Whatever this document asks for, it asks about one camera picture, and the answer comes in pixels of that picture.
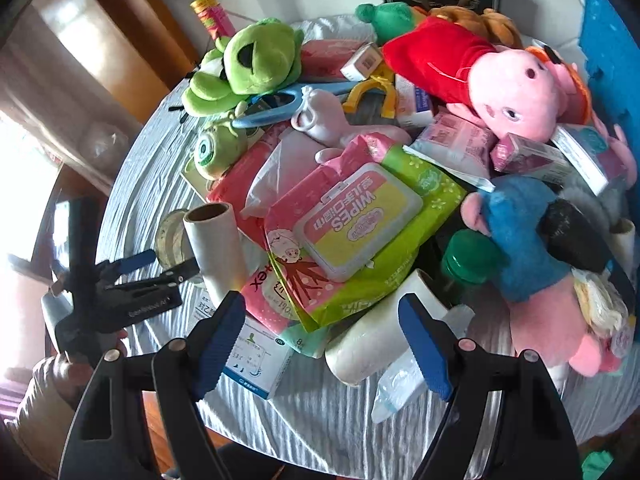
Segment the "white paper roll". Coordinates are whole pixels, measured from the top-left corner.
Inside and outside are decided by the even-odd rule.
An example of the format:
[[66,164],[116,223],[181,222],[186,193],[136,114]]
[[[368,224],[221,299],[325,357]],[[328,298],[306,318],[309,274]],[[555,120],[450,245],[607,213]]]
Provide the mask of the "white paper roll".
[[432,318],[441,320],[448,308],[436,298],[431,277],[414,270],[391,294],[379,301],[326,347],[326,365],[343,384],[356,386],[397,360],[408,348],[398,322],[398,304],[416,294]]
[[210,301],[218,307],[248,279],[233,208],[225,202],[198,206],[186,213],[183,225]]

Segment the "pink tissue pack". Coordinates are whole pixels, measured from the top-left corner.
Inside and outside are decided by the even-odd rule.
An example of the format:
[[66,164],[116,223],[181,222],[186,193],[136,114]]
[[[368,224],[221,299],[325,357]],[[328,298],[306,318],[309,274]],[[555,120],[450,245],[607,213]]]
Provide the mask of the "pink tissue pack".
[[285,288],[270,263],[255,271],[241,289],[249,314],[270,332],[283,337],[300,338],[307,335],[288,299]]

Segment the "white blue medicine box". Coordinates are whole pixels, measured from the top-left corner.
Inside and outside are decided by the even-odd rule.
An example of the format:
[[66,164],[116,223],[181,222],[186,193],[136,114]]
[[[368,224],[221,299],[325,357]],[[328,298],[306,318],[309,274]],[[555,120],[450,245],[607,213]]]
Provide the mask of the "white blue medicine box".
[[224,374],[264,400],[271,399],[294,351],[247,315]]

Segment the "clear tape roll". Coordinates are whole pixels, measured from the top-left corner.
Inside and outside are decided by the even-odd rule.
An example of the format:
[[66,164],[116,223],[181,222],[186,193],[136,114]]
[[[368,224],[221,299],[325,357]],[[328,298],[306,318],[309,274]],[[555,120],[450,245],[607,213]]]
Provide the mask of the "clear tape roll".
[[154,250],[164,270],[178,266],[194,257],[183,223],[187,212],[186,209],[176,209],[160,220],[160,226],[155,234]]

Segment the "pink pig plush blue shirt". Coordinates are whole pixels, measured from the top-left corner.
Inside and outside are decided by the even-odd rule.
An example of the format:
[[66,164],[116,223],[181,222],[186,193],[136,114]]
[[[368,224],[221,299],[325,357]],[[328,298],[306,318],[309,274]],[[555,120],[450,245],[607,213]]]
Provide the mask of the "pink pig plush blue shirt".
[[509,308],[514,351],[534,350],[548,367],[567,364],[585,377],[616,372],[623,360],[585,320],[572,267],[548,253],[538,232],[555,200],[541,180],[503,176],[491,192],[466,196],[461,215],[506,255],[506,266],[492,281]]

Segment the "green one-eyed monster plush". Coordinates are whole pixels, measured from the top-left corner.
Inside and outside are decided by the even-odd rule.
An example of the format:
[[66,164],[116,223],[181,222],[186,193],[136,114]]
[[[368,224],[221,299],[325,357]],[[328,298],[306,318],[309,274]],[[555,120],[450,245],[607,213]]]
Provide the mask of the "green one-eyed monster plush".
[[198,129],[193,158],[196,170],[208,180],[222,177],[247,151],[248,137],[243,128],[234,128],[232,112],[208,120]]

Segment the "green wet wipes pack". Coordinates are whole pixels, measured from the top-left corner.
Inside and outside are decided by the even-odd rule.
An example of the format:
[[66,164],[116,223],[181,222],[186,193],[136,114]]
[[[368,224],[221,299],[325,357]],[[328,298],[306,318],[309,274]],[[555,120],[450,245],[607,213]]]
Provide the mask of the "green wet wipes pack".
[[366,310],[409,274],[465,196],[381,133],[352,139],[270,207],[270,260],[308,333]]

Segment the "green cap bottle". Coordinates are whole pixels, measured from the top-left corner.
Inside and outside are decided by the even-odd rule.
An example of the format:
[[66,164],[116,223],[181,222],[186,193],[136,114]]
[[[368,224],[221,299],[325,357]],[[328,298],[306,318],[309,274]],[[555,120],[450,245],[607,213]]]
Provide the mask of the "green cap bottle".
[[492,280],[508,263],[503,251],[481,232],[464,229],[450,238],[439,266],[442,293],[451,307]]

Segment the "black umbrella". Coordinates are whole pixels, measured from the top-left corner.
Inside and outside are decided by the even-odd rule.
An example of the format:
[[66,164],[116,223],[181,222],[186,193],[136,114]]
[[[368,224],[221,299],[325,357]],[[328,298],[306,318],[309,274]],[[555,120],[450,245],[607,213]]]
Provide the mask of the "black umbrella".
[[540,219],[537,231],[553,258],[573,268],[605,274],[634,313],[636,293],[631,281],[604,238],[587,218],[567,200],[555,200]]

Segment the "green frog plush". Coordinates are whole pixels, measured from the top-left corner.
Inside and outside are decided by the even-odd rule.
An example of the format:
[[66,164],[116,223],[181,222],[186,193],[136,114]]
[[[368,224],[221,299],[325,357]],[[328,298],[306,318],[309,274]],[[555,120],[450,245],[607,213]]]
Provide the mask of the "green frog plush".
[[208,117],[234,110],[252,96],[265,96],[299,80],[304,32],[276,18],[220,37],[183,91],[186,114]]

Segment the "red yellow snack tube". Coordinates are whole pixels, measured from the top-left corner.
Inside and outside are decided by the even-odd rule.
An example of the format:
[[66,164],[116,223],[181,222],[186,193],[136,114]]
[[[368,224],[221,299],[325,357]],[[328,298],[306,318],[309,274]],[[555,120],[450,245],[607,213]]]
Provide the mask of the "red yellow snack tube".
[[236,33],[229,15],[218,0],[193,0],[190,7],[213,40],[232,37]]

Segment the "teal pink box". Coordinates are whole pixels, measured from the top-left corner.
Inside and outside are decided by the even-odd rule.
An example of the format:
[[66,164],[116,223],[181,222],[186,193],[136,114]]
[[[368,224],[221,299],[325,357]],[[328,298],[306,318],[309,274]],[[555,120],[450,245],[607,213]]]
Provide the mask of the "teal pink box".
[[601,195],[609,188],[626,188],[626,167],[595,128],[559,124],[551,142],[570,162],[595,196]]

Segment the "pink pig plush orange dress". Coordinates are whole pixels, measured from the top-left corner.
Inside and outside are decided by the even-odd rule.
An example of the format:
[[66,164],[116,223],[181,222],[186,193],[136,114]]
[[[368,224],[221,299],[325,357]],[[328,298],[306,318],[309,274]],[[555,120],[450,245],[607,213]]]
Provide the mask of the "pink pig plush orange dress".
[[608,127],[593,111],[591,93],[588,86],[580,78],[576,66],[565,63],[549,46],[542,48],[529,46],[526,51],[535,55],[539,61],[547,66],[566,96],[566,110],[558,117],[558,125],[582,125],[595,128],[627,169],[625,190],[632,188],[638,179],[638,165],[628,145],[625,131],[617,124],[613,125],[612,131],[608,130]]

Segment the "pink pig plush red dress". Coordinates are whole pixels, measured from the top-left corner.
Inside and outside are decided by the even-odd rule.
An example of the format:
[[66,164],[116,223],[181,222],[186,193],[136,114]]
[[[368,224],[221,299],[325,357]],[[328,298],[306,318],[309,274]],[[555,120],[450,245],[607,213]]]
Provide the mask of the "pink pig plush red dress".
[[500,50],[442,18],[387,41],[382,55],[394,73],[499,139],[547,142],[567,107],[558,77],[532,52]]

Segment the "brown bear plush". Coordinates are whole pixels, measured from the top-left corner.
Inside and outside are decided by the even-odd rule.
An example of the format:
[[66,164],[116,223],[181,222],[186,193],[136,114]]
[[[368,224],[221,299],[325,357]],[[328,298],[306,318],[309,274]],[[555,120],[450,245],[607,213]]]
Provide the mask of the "brown bear plush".
[[512,49],[524,48],[514,21],[494,9],[487,8],[478,14],[464,6],[441,6],[432,9],[428,15],[460,25],[492,44]]

